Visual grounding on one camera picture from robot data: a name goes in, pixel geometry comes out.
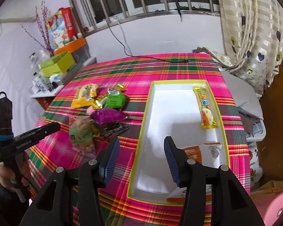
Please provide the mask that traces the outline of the person's left hand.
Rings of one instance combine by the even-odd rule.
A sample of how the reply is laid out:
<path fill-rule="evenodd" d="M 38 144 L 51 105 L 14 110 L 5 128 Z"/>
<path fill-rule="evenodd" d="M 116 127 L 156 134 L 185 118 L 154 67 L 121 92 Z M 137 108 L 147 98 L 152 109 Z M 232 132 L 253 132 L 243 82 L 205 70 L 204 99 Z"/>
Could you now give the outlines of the person's left hand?
<path fill-rule="evenodd" d="M 29 181 L 31 180 L 31 170 L 28 161 L 29 161 L 29 155 L 26 152 L 24 152 L 22 155 L 22 166 L 19 168 L 19 171 L 23 175 L 23 177 L 21 178 L 21 182 L 25 187 L 29 186 Z M 15 180 L 15 179 L 16 179 L 15 173 L 9 167 L 7 167 L 3 162 L 1 162 L 0 184 L 4 188 L 14 192 L 15 188 L 14 185 L 11 183 L 11 180 Z"/>

